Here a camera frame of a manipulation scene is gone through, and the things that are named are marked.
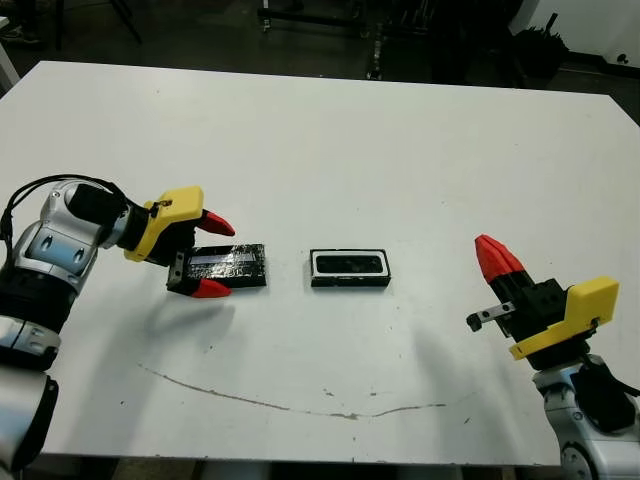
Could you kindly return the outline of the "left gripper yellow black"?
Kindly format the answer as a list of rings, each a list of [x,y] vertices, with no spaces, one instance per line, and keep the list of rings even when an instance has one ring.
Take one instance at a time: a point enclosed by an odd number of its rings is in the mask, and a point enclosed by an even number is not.
[[[148,262],[169,268],[168,280],[180,270],[184,255],[195,242],[195,227],[217,235],[234,236],[232,225],[203,209],[204,194],[199,186],[164,192],[144,206],[130,205],[123,233],[123,252],[127,260]],[[200,279],[193,298],[222,298],[231,289],[218,281]]]

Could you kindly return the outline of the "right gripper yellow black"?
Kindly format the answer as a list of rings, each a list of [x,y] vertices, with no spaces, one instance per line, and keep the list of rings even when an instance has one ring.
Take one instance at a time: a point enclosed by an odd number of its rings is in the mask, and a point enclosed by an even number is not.
[[[586,340],[613,319],[619,282],[608,276],[562,288],[554,279],[535,283],[522,263],[487,234],[475,239],[480,270],[499,304],[470,314],[476,332],[494,321],[514,344],[510,353],[536,370],[579,359]]]

